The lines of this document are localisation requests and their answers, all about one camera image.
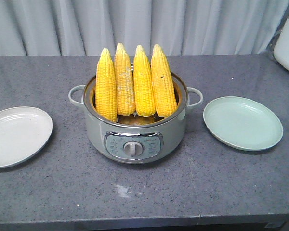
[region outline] button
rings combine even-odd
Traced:
[[[143,146],[139,142],[130,141],[126,142],[123,146],[123,151],[128,156],[141,155],[144,151]]]

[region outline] curtain fold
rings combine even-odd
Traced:
[[[0,0],[0,55],[259,54],[289,0]]]

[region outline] gray countertop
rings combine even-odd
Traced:
[[[287,70],[266,55],[169,57],[171,70],[202,91],[203,105],[188,115],[175,151],[153,163],[129,165],[95,150],[84,112],[67,97],[72,87],[91,79],[97,61],[0,57],[0,110],[33,106],[53,119],[52,135],[38,154],[0,169],[0,231],[289,220]],[[219,142],[202,112],[222,96],[241,96],[270,108],[283,124],[281,142],[260,152]]]

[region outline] yellow corn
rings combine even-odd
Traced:
[[[117,120],[117,88],[114,64],[110,52],[104,48],[97,63],[95,107],[97,112],[111,121]]]
[[[117,112],[129,116],[135,112],[135,98],[131,60],[122,43],[118,43],[115,55],[117,83]]]
[[[169,64],[163,49],[156,44],[151,59],[155,107],[159,117],[169,117],[177,108]]]
[[[136,112],[148,117],[155,113],[151,69],[144,48],[138,45],[134,57],[134,92]]]

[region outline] plate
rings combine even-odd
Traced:
[[[203,119],[218,140],[240,150],[268,149],[283,136],[283,126],[270,109],[242,97],[212,100],[203,111]]]
[[[0,111],[0,168],[22,163],[36,154],[53,130],[51,117],[35,107]]]

